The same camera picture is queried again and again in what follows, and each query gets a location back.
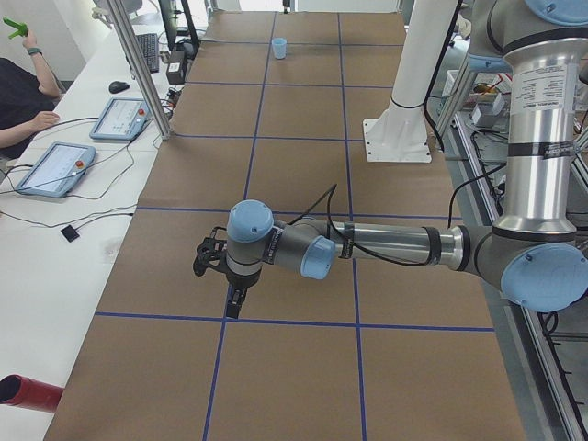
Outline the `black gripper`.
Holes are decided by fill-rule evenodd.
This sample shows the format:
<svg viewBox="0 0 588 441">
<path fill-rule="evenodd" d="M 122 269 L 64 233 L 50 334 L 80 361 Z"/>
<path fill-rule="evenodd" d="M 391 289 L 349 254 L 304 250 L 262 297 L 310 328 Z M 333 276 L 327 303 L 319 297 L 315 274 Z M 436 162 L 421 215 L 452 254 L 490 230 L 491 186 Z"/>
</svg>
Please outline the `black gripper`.
<svg viewBox="0 0 588 441">
<path fill-rule="evenodd" d="M 229 270 L 226 278 L 230 287 L 227 294 L 225 316 L 231 319 L 238 319 L 246 299 L 247 289 L 258 282 L 260 271 L 256 271 L 250 275 L 240 275 Z"/>
</svg>

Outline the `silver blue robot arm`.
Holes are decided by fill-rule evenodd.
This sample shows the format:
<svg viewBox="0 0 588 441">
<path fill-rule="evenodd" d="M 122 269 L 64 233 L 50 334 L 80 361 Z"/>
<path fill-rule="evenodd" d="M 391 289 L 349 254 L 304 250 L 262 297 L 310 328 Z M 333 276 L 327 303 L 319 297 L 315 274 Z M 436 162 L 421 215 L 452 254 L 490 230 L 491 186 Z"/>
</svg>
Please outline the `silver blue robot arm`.
<svg viewBox="0 0 588 441">
<path fill-rule="evenodd" d="M 587 50 L 584 1 L 479 1 L 472 61 L 512 71 L 506 188 L 501 215 L 489 226 L 396 227 L 315 220 L 284 222 L 258 200 L 229 215 L 220 268 L 227 273 L 225 313 L 237 318 L 263 265 L 322 279 L 335 258 L 368 256 L 399 266 L 446 266 L 478 276 L 512 303 L 560 311 L 587 289 L 587 259 L 566 215 L 574 95 Z"/>
</svg>

